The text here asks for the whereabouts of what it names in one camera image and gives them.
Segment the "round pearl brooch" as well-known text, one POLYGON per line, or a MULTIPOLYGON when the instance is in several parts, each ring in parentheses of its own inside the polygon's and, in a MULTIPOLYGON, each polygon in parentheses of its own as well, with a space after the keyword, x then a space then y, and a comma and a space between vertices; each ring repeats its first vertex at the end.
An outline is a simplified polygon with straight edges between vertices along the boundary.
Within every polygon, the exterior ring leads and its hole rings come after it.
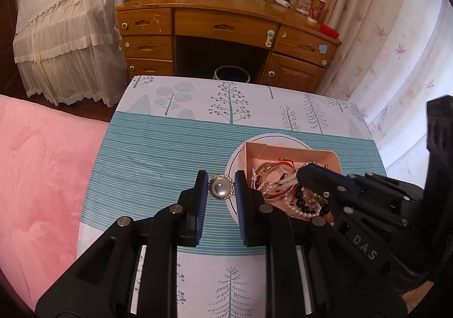
POLYGON ((217 200, 228 200, 236 193, 235 184, 227 175, 216 175, 209 181, 208 192, 217 200))

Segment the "white strap smart band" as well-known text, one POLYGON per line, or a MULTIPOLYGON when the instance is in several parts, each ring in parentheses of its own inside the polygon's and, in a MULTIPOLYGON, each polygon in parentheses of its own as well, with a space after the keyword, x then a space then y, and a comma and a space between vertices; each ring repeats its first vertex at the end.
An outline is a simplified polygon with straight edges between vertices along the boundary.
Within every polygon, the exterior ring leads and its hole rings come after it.
POLYGON ((279 198, 296 185, 296 167, 290 160, 265 162, 252 169, 250 185, 265 199, 279 198))

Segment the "gold pearl leaf headpiece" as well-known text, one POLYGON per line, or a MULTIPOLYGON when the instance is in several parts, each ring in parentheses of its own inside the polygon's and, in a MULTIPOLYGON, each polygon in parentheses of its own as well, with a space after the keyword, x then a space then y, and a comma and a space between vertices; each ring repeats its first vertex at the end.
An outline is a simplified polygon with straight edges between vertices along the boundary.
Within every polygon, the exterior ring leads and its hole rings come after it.
POLYGON ((297 194, 299 197, 296 205, 302 213, 316 214, 316 212, 321 211, 328 204, 327 197, 316 194, 304 185, 298 185, 297 194))

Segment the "pink jewelry tray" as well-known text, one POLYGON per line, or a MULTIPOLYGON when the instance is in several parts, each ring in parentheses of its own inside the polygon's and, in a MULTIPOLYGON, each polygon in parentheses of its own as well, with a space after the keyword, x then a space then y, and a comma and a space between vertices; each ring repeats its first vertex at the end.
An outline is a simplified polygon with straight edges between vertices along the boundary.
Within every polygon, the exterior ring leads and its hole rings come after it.
POLYGON ((249 187, 260 191, 265 202, 300 220, 321 216, 333 222, 327 196, 304 188, 295 180, 297 170, 311 163, 341 173, 336 153, 251 141, 243 144, 243 153, 240 168, 246 173, 249 187))

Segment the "white round plate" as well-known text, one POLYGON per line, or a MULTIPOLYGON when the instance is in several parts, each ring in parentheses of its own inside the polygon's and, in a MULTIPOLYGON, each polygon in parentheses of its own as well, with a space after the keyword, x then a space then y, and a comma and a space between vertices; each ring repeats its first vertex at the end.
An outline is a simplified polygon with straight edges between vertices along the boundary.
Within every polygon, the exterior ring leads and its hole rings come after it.
MULTIPOLYGON (((289 148, 311 149, 311 147, 309 147, 302 140, 292 137, 291 135, 280 133, 266 133, 256 135, 252 138, 247 139, 247 142, 261 143, 270 146, 284 146, 289 148)), ((245 159, 243 144, 240 144, 235 150, 235 152, 231 155, 224 174, 229 176, 233 180, 234 175, 238 170, 244 170, 244 161, 245 159)), ((239 221, 236 212, 236 198, 232 196, 229 200, 226 201, 226 205, 233 220, 238 224, 239 221)))

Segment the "tree print tablecloth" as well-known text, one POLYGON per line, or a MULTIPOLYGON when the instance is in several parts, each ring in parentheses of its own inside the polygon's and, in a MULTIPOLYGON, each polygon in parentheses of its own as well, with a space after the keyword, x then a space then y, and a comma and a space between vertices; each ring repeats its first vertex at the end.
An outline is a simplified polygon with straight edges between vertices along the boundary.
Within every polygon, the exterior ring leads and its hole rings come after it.
MULTIPOLYGON (((131 80, 97 154, 81 214, 78 252, 119 217, 155 215, 191 188, 200 170, 224 174, 240 144, 287 134, 339 157, 344 174, 384 174, 358 108, 250 83, 165 76, 131 80)), ((263 317, 265 251, 246 248, 227 201, 209 198, 200 244, 177 254, 180 317, 263 317)))

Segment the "pink blanket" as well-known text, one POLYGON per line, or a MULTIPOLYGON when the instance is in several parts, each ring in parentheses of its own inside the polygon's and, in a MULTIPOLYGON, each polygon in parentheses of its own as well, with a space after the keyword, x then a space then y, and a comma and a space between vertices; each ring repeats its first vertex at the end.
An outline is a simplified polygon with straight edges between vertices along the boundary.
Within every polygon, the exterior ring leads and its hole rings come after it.
POLYGON ((30 308, 75 261, 107 123, 1 97, 1 271, 30 308))

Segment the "wooden desk with drawers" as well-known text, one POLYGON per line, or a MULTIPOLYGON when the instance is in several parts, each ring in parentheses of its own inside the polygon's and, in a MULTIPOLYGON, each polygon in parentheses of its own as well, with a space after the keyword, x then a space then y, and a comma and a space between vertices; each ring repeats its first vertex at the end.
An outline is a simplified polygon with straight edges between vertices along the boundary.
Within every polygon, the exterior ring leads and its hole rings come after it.
POLYGON ((130 76, 223 80, 313 93, 341 42, 264 0, 131 0, 116 9, 130 76))

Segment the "red box on desk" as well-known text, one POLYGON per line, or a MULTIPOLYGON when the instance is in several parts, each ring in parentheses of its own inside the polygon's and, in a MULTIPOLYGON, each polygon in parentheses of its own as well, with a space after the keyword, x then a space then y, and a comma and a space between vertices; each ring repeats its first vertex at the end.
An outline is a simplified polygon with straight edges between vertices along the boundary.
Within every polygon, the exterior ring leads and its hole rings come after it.
POLYGON ((320 24, 319 25, 319 32, 321 32, 322 34, 325 34, 328 37, 331 37, 331 38, 333 38, 335 40, 337 40, 339 38, 339 32, 336 29, 331 28, 331 27, 329 27, 328 25, 325 25, 325 24, 320 24))

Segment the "white lace covered furniture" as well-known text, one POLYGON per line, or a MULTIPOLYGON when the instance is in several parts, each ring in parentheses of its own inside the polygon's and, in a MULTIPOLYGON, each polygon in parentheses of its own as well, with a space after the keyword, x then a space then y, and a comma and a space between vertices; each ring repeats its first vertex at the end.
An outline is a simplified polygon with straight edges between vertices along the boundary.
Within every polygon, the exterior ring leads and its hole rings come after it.
POLYGON ((116 8, 126 0, 20 0, 14 60, 27 96, 119 102, 127 86, 116 8))

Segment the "white floral curtain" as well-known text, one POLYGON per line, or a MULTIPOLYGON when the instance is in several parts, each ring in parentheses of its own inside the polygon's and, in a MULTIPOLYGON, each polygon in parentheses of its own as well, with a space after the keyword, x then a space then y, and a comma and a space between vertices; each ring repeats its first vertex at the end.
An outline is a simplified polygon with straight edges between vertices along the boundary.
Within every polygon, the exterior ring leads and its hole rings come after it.
POLYGON ((426 104, 452 93, 449 0, 337 0, 341 46, 318 94, 356 104, 389 177, 424 185, 426 104))

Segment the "red patterned paper cup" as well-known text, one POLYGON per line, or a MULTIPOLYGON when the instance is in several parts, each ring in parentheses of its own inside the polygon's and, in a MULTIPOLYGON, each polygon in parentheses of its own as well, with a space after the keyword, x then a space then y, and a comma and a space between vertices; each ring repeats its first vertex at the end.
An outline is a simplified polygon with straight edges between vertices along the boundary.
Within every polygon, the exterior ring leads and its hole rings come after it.
POLYGON ((308 21, 311 23, 317 23, 319 18, 321 17, 322 12, 326 6, 326 0, 312 0, 309 14, 308 14, 308 21))

